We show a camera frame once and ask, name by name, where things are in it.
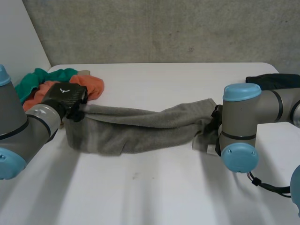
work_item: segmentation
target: black cloth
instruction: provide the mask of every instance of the black cloth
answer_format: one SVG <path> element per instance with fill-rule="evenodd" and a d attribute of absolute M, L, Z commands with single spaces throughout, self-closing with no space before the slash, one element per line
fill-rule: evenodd
<path fill-rule="evenodd" d="M 263 74 L 247 77 L 246 83 L 256 83 L 262 90 L 300 88 L 300 76 L 297 74 Z"/>

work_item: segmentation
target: white wall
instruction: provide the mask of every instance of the white wall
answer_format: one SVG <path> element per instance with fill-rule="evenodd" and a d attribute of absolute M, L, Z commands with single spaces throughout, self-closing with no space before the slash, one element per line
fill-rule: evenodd
<path fill-rule="evenodd" d="M 35 68 L 51 67 L 22 0 L 0 0 L 0 64 L 13 84 Z"/>

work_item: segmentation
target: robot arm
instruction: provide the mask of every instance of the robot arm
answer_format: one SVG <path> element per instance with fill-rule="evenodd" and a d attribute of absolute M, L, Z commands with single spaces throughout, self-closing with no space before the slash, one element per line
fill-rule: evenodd
<path fill-rule="evenodd" d="M 57 83 L 41 104 L 25 113 L 9 75 L 0 64 L 0 180 L 17 176 L 53 139 L 64 116 L 82 119 L 83 113 L 73 111 L 86 100 L 86 87 Z"/>
<path fill-rule="evenodd" d="M 300 88 L 261 91 L 253 83 L 232 84 L 224 89 L 222 113 L 218 131 L 221 158 L 233 172 L 251 172 L 258 163 L 258 124 L 290 122 L 300 128 Z M 300 209 L 299 187 L 300 166 L 290 186 L 292 201 Z"/>

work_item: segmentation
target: orange towel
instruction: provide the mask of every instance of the orange towel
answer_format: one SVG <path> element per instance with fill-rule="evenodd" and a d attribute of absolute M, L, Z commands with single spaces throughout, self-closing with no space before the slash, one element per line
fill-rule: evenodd
<path fill-rule="evenodd" d="M 23 109 L 29 110 L 32 106 L 42 102 L 47 91 L 58 81 L 46 81 L 41 84 L 36 91 L 33 91 L 28 100 L 24 102 Z M 88 89 L 88 100 L 97 99 L 104 90 L 103 80 L 90 75 L 74 75 L 70 83 L 77 83 L 80 86 L 86 86 Z"/>

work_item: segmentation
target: light blue joint cap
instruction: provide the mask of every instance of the light blue joint cap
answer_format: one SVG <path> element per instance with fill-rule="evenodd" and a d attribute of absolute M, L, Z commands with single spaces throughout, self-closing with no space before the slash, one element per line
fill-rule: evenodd
<path fill-rule="evenodd" d="M 18 154 L 0 148 L 0 180 L 9 180 L 16 177 L 26 165 L 26 161 Z"/>
<path fill-rule="evenodd" d="M 258 154 L 256 149 L 247 143 L 233 143 L 227 145 L 221 158 L 225 166 L 236 173 L 247 173 L 253 170 L 258 163 Z"/>
<path fill-rule="evenodd" d="M 296 204 L 300 211 L 300 165 L 292 174 L 290 190 L 292 202 Z"/>
<path fill-rule="evenodd" d="M 255 98 L 261 94 L 261 87 L 255 83 L 235 83 L 224 88 L 223 100 L 239 102 Z"/>
<path fill-rule="evenodd" d="M 8 84 L 10 81 L 10 76 L 7 74 L 4 66 L 0 64 L 0 87 Z"/>

